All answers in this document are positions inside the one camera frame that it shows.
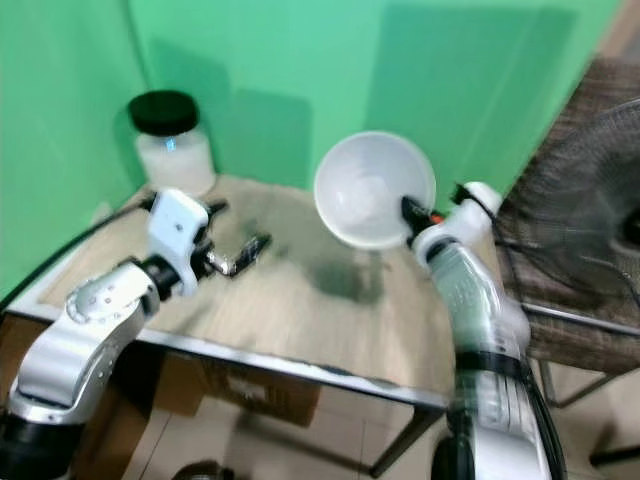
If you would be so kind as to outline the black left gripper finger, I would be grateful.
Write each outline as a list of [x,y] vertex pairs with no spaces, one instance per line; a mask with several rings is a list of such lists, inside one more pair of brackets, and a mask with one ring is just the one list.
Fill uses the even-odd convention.
[[238,252],[236,259],[230,262],[227,275],[239,275],[243,270],[251,268],[271,242],[273,242],[273,237],[265,233],[255,234],[255,236],[248,238],[241,251]]

